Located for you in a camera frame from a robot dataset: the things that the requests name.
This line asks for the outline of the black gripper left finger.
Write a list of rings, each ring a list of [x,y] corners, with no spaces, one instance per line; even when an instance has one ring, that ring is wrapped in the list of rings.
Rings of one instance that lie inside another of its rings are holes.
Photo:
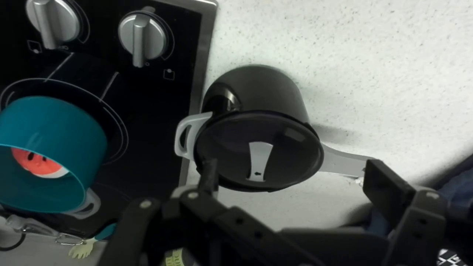
[[[218,160],[212,158],[203,164],[199,189],[213,195],[219,188]]]

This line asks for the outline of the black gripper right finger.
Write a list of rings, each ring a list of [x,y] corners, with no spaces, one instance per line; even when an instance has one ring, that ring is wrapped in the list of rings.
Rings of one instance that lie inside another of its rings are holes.
[[[370,232],[389,232],[407,226],[417,191],[385,161],[367,161],[363,191],[373,205]]]

